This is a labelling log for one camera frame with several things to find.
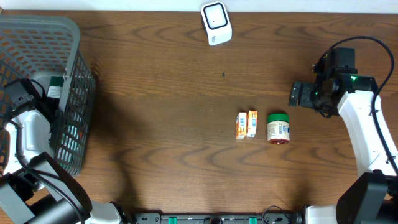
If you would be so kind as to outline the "orange small box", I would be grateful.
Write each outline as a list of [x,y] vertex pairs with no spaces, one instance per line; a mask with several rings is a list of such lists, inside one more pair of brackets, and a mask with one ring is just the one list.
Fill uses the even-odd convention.
[[236,117],[236,139],[244,139],[247,135],[247,113],[240,112]]
[[257,111],[249,111],[247,115],[247,131],[246,136],[253,138],[257,131]]

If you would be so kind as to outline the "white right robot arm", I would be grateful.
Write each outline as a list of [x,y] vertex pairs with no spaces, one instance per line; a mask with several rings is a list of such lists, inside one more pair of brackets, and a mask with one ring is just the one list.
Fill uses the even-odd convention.
[[358,75],[352,48],[328,49],[313,65],[314,83],[295,82],[289,106],[341,116],[358,178],[333,205],[308,206],[304,223],[397,223],[397,148],[386,125],[373,77]]

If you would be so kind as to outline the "green lid jar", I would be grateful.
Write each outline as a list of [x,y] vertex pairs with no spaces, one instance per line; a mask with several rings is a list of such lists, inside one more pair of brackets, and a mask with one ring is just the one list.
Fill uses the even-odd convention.
[[274,113],[267,117],[267,141],[271,144],[288,144],[290,142],[290,125],[287,114]]

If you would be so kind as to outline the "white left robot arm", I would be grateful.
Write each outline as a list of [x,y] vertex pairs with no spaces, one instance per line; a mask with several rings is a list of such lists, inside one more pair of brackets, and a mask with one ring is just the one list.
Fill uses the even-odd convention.
[[5,85],[12,110],[1,118],[9,134],[9,156],[1,177],[1,209],[14,223],[127,223],[114,203],[90,200],[83,187],[54,158],[49,135],[53,111],[40,83]]

